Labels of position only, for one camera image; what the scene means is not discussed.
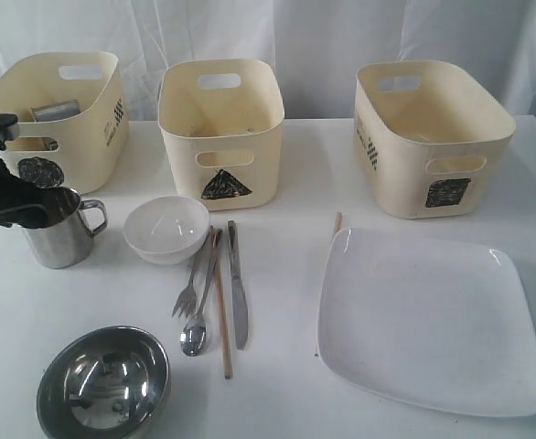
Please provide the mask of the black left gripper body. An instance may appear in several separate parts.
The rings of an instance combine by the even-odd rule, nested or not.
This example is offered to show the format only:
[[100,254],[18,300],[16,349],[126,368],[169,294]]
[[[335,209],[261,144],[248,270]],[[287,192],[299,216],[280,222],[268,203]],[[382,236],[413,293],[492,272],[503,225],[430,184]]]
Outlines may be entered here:
[[[20,135],[18,117],[0,113],[0,153]],[[51,189],[41,189],[13,175],[0,157],[0,226],[45,228],[54,220],[58,203]]]

